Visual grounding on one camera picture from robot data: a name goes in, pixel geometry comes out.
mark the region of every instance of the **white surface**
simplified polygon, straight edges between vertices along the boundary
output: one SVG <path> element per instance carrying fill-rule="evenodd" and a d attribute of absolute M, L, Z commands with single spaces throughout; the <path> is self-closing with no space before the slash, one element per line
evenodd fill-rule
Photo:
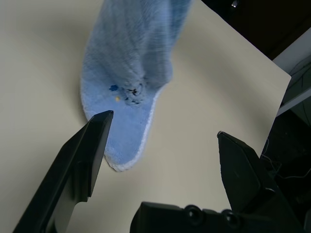
<path fill-rule="evenodd" d="M 297 106 L 301 102 L 303 102 L 305 99 L 309 98 L 311 96 L 311 87 L 309 87 L 307 90 L 302 92 L 300 95 L 294 97 L 290 101 L 286 102 L 280 109 L 278 110 L 276 116 L 281 115 L 282 113 L 286 112 L 287 110 Z"/>
<path fill-rule="evenodd" d="M 273 62 L 289 73 L 295 65 L 311 55 L 311 28 L 288 46 Z"/>
<path fill-rule="evenodd" d="M 85 123 L 83 49 L 96 0 L 11 0 L 0 8 L 0 232 L 11 232 L 61 146 Z M 141 201 L 229 208 L 218 131 L 259 154 L 289 76 L 196 1 L 173 53 L 144 157 L 116 173 L 102 163 L 69 233 L 126 233 Z"/>

